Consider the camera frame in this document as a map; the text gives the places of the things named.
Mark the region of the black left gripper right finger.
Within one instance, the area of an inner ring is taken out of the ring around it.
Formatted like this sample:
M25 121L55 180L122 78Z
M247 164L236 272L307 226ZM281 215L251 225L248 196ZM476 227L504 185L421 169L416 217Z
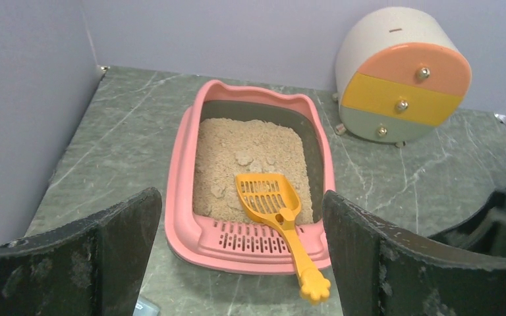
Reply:
M343 315L506 315L506 258L414 234L331 190L322 215Z

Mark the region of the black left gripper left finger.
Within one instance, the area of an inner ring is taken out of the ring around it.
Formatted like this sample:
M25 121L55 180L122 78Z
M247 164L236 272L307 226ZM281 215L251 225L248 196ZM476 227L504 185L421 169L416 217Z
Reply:
M0 315L132 315L162 211L154 188L0 246Z

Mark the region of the yellow litter scoop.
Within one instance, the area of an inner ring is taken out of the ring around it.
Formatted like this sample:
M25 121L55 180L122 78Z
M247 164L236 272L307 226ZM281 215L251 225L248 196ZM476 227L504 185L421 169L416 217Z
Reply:
M279 233L291 252L301 298L312 305L329 299L331 283L307 254L296 232L302 206L292 184L282 174L245 173L235 176L240 203L254 222Z

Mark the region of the pink cat litter box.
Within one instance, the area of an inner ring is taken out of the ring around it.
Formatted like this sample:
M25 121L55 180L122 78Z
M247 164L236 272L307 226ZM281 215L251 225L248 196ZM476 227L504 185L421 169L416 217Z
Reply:
M217 221L192 208L200 123L224 118L263 120L293 129L301 138L314 223L296 230L317 268L331 265L322 222L322 198L335 190L331 150L314 102L304 94L286 95L255 86L206 82L182 117L171 156L165 196L165 233L175 254L210 269L247 275L291 275L295 267L280 235L262 224Z

